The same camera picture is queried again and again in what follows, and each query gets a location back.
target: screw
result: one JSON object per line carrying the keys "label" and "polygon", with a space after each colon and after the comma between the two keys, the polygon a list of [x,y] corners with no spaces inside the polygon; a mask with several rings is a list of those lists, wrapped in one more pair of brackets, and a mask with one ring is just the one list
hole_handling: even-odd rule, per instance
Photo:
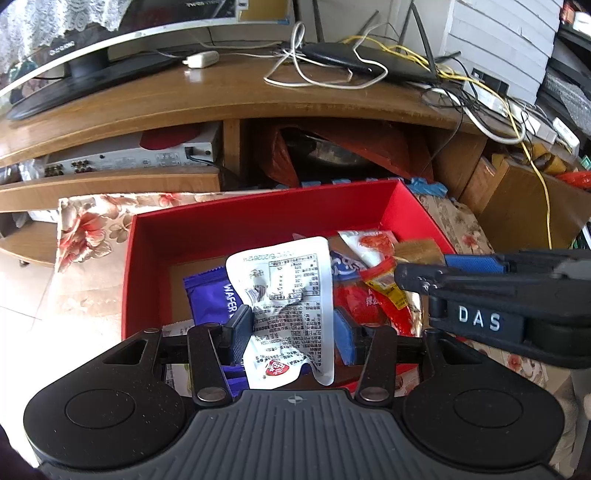
{"label": "screw", "polygon": [[379,402],[387,400],[390,394],[388,390],[382,387],[365,387],[359,395],[365,401]]}
{"label": "screw", "polygon": [[226,391],[220,387],[205,387],[197,392],[197,398],[206,402],[222,401],[226,398]]}

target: yellow cable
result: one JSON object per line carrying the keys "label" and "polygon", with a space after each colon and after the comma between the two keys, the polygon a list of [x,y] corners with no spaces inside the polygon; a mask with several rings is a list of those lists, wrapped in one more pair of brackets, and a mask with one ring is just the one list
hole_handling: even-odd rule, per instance
{"label": "yellow cable", "polygon": [[[359,38],[363,38],[363,37],[361,37],[359,35],[354,35],[352,37],[349,37],[349,38],[346,38],[345,40],[343,40],[343,43],[348,43],[352,40],[357,40]],[[391,53],[392,55],[396,55],[397,57],[401,57],[406,60],[413,61],[414,63],[419,64],[421,67],[423,67],[427,70],[430,70],[429,62],[427,61],[427,59],[425,57],[423,57],[422,55],[419,55],[418,53],[413,52],[412,50],[410,50],[410,48],[406,48],[402,45],[393,45],[391,47],[388,47],[384,43],[380,42],[379,40],[376,40],[375,38],[371,38],[371,37],[365,37],[364,40],[372,41],[375,44],[379,45],[383,51],[387,51],[387,52]],[[393,48],[402,49],[406,52],[406,54],[402,54],[400,52],[397,52],[397,51],[393,50]],[[487,85],[485,85],[484,83],[482,83],[476,79],[473,79],[471,77],[466,77],[463,75],[458,75],[448,65],[437,64],[437,74],[441,78],[446,79],[446,80],[459,80],[459,81],[473,83],[475,85],[478,85],[480,88],[486,90],[487,92],[491,93],[495,97],[497,97],[501,102],[503,102],[503,105],[505,107],[507,115],[509,116],[509,120],[511,120],[511,126],[513,127],[513,130],[515,131],[515,135],[517,137],[519,137],[519,131],[517,130],[514,116],[513,116],[513,113],[511,112],[511,107],[509,106],[508,102],[503,97],[501,97],[498,93],[496,93],[494,90],[489,88]],[[521,142],[521,148],[523,149],[523,152],[525,154],[525,158],[527,158],[527,160],[530,162],[531,167],[534,169],[535,174],[540,179],[540,182],[542,183],[542,186],[544,188],[544,195],[546,197],[546,207],[547,207],[546,228],[547,228],[547,233],[548,233],[548,247],[550,249],[552,249],[552,234],[550,232],[550,194],[548,193],[548,187],[546,185],[546,182],[544,181],[544,177],[542,176],[542,174],[538,170],[538,167],[535,166],[535,164],[531,158],[530,152],[527,150],[527,147],[525,146],[525,144],[523,142]]]}

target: snack package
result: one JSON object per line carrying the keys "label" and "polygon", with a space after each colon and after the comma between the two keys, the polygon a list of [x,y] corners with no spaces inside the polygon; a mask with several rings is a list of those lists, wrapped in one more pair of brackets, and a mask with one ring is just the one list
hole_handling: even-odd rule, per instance
{"label": "snack package", "polygon": [[251,388],[293,382],[304,364],[330,385],[335,376],[333,298],[326,238],[304,238],[232,255],[230,282],[255,315],[243,364]]}
{"label": "snack package", "polygon": [[[396,245],[397,263],[411,262],[423,265],[445,265],[443,253],[432,238],[423,238],[400,242]],[[421,301],[421,296],[412,291],[404,292],[407,297],[408,307],[412,317],[412,332],[414,336],[420,337],[423,329],[428,327],[428,315],[424,310],[428,306],[427,297]]]}
{"label": "snack package", "polygon": [[340,237],[368,267],[376,267],[387,257],[394,256],[394,244],[398,241],[394,234],[386,230],[368,230],[365,232],[343,231]]}
{"label": "snack package", "polygon": [[375,292],[361,279],[365,265],[335,251],[330,251],[333,275],[333,303],[343,307],[360,325],[379,327],[389,320],[380,308]]}
{"label": "snack package", "polygon": [[412,317],[406,294],[394,280],[396,261],[388,257],[376,267],[359,272],[363,281],[375,292],[378,304],[399,335],[412,336]]}
{"label": "snack package", "polygon": [[216,322],[225,324],[242,305],[226,267],[217,267],[184,280],[195,325]]}

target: wooden cabinet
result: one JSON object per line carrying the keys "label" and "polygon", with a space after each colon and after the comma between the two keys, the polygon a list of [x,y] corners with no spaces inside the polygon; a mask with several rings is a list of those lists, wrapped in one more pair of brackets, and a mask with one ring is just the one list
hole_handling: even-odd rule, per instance
{"label": "wooden cabinet", "polygon": [[[504,160],[495,171],[481,160],[460,196],[476,215],[496,252],[548,248],[546,200],[540,179]],[[550,194],[553,248],[568,248],[591,218],[591,194],[544,175]]]}

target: purple wafer package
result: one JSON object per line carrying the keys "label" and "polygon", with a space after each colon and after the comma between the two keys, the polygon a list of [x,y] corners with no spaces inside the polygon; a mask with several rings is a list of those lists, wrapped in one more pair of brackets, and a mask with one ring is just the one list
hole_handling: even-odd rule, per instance
{"label": "purple wafer package", "polygon": [[216,322],[225,324],[242,300],[228,280],[226,267],[217,267],[184,279],[195,325]]}

